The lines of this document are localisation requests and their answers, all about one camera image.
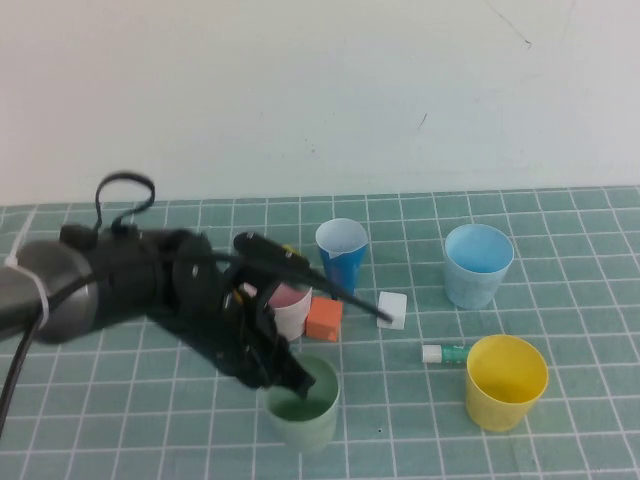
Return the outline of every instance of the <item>yellow cup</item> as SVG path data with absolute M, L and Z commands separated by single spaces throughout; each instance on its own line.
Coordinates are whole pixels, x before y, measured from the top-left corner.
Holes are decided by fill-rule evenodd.
M 484 337 L 467 358 L 467 412 L 486 430 L 510 430 L 548 382 L 547 364 L 533 345 L 510 335 Z

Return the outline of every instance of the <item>black strap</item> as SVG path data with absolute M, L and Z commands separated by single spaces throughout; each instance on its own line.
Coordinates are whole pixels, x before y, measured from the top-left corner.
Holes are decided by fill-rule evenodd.
M 145 210 L 147 210 L 149 207 L 153 205 L 153 202 L 156 199 L 156 186 L 154 185 L 153 181 L 149 177 L 146 177 L 145 175 L 142 175 L 140 173 L 127 172 L 127 171 L 114 172 L 110 175 L 107 175 L 100 182 L 100 185 L 98 185 L 98 188 L 96 190 L 95 204 L 96 204 L 96 213 L 98 215 L 98 219 L 96 220 L 96 224 L 93 226 L 94 232 L 98 232 L 102 227 L 102 207 L 100 206 L 100 192 L 102 192 L 102 189 L 105 186 L 107 186 L 109 183 L 118 182 L 121 180 L 134 182 L 139 185 L 143 185 L 147 187 L 149 189 L 150 195 L 149 195 L 149 198 L 147 198 L 147 200 L 141 205 L 138 205 L 137 207 L 127 210 L 124 213 L 118 215 L 111 223 L 112 230 L 121 229 L 123 219 L 131 215 L 135 215 L 136 213 L 144 212 Z

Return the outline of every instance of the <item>blue cup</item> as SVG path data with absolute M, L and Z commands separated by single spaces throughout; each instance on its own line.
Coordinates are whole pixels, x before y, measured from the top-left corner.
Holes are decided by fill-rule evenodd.
M 444 284 L 449 300 L 468 310 L 487 306 L 513 261 L 513 245 L 488 225 L 462 225 L 444 242 Z
M 367 231 L 355 220 L 334 218 L 318 227 L 316 243 L 327 278 L 353 295 L 369 243 Z

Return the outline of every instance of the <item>white cap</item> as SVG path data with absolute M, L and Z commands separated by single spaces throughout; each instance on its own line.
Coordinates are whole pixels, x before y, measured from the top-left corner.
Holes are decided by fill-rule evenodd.
M 423 345 L 422 363 L 442 363 L 442 346 Z

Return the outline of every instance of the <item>cutting mat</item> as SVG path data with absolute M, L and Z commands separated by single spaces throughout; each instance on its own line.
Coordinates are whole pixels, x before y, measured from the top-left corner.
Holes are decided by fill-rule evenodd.
M 129 204 L 105 205 L 107 221 Z M 6 207 L 0 257 L 31 211 L 28 239 L 93 224 L 90 204 Z M 0 442 L 13 480 L 343 478 L 638 479 L 640 194 L 637 188 L 172 201 L 134 219 L 189 227 L 214 247 L 241 231 L 298 247 L 319 267 L 315 230 L 334 217 L 370 239 L 357 294 L 409 297 L 404 331 L 348 308 L 341 341 L 294 342 L 340 371 L 335 440 L 318 457 L 282 445 L 254 392 L 217 376 L 146 319 L 60 347 L 36 345 Z M 516 246 L 487 310 L 456 310 L 442 288 L 442 239 L 493 225 Z M 420 362 L 422 343 L 519 335 L 550 366 L 544 398 L 507 434 L 464 411 L 464 370 Z M 0 344 L 4 378 L 17 341 Z

